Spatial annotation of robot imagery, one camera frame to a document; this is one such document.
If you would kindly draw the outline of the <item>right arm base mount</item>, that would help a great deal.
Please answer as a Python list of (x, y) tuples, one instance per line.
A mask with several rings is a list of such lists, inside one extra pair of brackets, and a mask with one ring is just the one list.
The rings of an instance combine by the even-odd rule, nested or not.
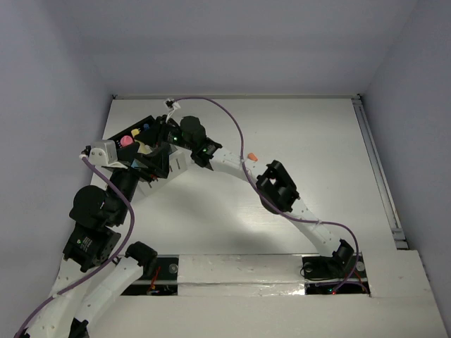
[(331, 257), (304, 256), (299, 273), (306, 295), (370, 294), (363, 257), (343, 239)]

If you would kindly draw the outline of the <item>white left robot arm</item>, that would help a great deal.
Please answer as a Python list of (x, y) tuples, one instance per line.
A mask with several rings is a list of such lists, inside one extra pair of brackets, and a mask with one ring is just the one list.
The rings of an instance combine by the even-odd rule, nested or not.
[(135, 227), (131, 201), (140, 180), (166, 179), (171, 146), (148, 154), (135, 142), (116, 149), (111, 140), (89, 146), (80, 160), (106, 184), (87, 185), (73, 200), (75, 227), (63, 249), (49, 296), (25, 319), (16, 337), (88, 337), (96, 315), (138, 277), (156, 270), (157, 253), (128, 241)]

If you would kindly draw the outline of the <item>pink-capped marker tube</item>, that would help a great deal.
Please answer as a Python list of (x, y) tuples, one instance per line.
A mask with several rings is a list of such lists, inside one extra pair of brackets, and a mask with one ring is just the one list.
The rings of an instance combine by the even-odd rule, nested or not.
[(134, 139), (130, 135), (125, 135), (120, 139), (120, 146), (127, 147), (134, 143)]

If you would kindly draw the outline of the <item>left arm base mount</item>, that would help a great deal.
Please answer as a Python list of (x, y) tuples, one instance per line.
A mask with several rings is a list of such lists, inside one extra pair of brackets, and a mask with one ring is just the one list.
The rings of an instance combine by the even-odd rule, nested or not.
[(179, 256), (160, 256), (142, 242), (131, 244), (125, 256), (136, 258), (143, 267), (140, 278), (128, 286), (122, 296), (176, 296), (178, 294)]

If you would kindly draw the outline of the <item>orange marker cap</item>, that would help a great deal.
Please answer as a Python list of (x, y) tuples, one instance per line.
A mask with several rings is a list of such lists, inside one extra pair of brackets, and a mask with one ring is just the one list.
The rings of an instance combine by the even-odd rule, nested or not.
[(248, 154), (247, 154), (247, 158), (248, 158), (249, 160), (253, 161), (253, 162), (257, 162), (257, 161), (258, 161), (257, 156), (256, 156), (255, 154), (253, 154), (253, 153), (248, 153)]

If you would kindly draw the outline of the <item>yellow marker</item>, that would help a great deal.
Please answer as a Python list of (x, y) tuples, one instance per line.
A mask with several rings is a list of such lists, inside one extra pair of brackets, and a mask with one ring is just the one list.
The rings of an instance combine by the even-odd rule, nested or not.
[(146, 144), (144, 144), (143, 142), (138, 141), (137, 142), (139, 144), (139, 148), (138, 148), (138, 153), (139, 154), (150, 154), (152, 152), (152, 148)]

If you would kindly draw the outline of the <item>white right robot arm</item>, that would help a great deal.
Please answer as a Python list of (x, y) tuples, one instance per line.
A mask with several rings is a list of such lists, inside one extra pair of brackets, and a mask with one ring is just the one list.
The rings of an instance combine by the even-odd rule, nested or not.
[(324, 267), (330, 275), (340, 276), (350, 268), (354, 249), (308, 210), (281, 162), (274, 160), (264, 165), (234, 154), (208, 138), (199, 118), (194, 116), (185, 116), (176, 123), (163, 115), (156, 124), (157, 142), (190, 150), (192, 161), (199, 167), (251, 184), (267, 211), (288, 219), (314, 245), (325, 258)]

